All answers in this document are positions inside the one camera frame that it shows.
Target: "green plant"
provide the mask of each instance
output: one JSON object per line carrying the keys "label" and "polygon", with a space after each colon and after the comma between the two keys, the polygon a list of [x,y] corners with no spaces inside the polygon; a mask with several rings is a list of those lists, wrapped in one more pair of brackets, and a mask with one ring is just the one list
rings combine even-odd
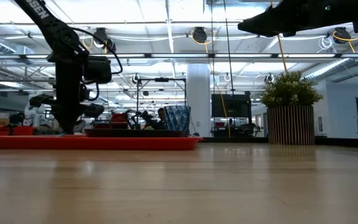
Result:
{"label": "green plant", "polygon": [[282,73],[275,82],[266,85],[261,100],[268,108],[313,105],[323,99],[323,96],[313,88],[314,84],[310,80],[302,79],[301,72]]}

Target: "pillar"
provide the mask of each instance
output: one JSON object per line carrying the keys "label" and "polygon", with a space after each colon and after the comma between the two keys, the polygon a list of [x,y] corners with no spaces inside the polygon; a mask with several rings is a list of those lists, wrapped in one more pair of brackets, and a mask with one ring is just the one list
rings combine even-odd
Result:
{"label": "pillar", "polygon": [[211,92],[209,90],[208,64],[187,65],[187,99],[191,107],[190,133],[209,137],[211,131]]}

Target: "potted plant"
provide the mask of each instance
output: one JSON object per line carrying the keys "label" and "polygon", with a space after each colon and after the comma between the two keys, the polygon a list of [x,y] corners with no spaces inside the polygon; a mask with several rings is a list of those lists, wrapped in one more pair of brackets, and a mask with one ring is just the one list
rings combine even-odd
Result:
{"label": "potted plant", "polygon": [[314,144],[313,104],[323,99],[301,72],[280,74],[261,96],[272,144]]}

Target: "wooden table surface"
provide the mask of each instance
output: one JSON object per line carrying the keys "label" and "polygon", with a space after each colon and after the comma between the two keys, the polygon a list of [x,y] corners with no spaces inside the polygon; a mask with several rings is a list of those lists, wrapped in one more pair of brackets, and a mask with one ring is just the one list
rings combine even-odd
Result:
{"label": "wooden table surface", "polygon": [[358,149],[0,150],[2,223],[358,223]]}

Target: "red tray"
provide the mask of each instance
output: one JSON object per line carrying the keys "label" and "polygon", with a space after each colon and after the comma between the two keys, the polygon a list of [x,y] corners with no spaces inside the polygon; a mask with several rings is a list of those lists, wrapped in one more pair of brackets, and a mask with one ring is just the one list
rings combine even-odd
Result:
{"label": "red tray", "polygon": [[202,138],[0,136],[0,149],[194,150]]}

